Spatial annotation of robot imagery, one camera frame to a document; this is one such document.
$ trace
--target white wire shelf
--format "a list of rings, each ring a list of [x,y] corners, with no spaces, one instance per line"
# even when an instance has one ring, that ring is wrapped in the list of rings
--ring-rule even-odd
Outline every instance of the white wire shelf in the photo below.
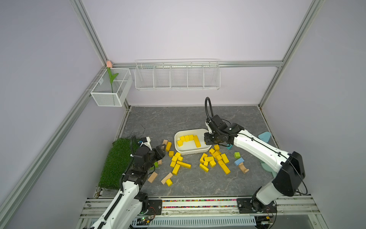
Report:
[[[112,74],[118,73],[112,86],[107,70],[98,80],[91,91],[91,95],[100,107],[121,107],[132,85],[132,77],[129,69],[111,68]]]
[[[218,60],[199,62],[138,63],[135,85],[138,90],[203,90],[220,88]]]

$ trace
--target blue block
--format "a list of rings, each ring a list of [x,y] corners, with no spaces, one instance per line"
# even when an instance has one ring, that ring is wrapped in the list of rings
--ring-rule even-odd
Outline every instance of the blue block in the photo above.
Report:
[[[242,162],[244,162],[244,159],[243,158],[239,158],[238,160],[234,161],[234,163],[236,164],[236,166],[238,166]]]
[[[264,142],[268,142],[269,139],[271,138],[271,133],[270,132],[261,133],[260,135],[258,135],[258,138]]]

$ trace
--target gray tabletop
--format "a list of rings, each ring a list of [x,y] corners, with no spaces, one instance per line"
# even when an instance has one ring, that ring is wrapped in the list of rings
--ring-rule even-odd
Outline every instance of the gray tabletop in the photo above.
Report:
[[[213,107],[213,112],[223,119],[243,126],[255,136],[268,131],[258,107]],[[181,130],[206,129],[205,120],[204,107],[132,107],[122,137],[149,136],[152,147],[162,144],[163,140],[167,139],[172,142],[171,150],[175,151],[174,135]],[[230,150],[220,146],[220,151],[226,154],[230,161],[227,164],[231,171],[228,175],[225,175],[218,164],[214,168],[209,166],[208,173],[199,168],[202,153],[183,155],[183,162],[191,164],[192,167],[181,167],[178,175],[171,178],[173,184],[168,187],[160,182],[173,170],[170,167],[171,158],[167,153],[163,164],[156,169],[158,176],[155,181],[146,182],[141,191],[146,192],[149,197],[251,196],[259,187],[273,179],[272,174],[262,168],[261,161],[247,151],[236,146]],[[244,165],[250,170],[246,174],[234,164],[234,152],[240,152],[245,160]]]

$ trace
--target green turf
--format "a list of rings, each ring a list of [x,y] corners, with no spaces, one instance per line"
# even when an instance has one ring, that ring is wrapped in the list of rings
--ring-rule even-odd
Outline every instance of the green turf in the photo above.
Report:
[[[130,154],[130,139],[120,138],[113,143],[105,160],[99,187],[119,189],[119,179],[131,160]]]

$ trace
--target white plastic tray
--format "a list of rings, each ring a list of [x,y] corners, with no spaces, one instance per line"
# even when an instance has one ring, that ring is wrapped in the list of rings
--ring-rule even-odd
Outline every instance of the white plastic tray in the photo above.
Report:
[[[177,132],[174,136],[175,149],[182,155],[203,153],[203,152],[209,151],[209,149],[211,148],[211,145],[205,144],[205,137],[204,137],[204,133],[207,133],[207,132],[208,132],[208,130],[206,130],[206,129],[183,130],[183,131]],[[200,148],[196,147],[196,144],[194,143],[194,141],[183,142],[183,146],[178,146],[177,141],[180,140],[181,136],[186,136],[186,135],[191,135],[191,134],[197,135],[199,142],[201,143]]]

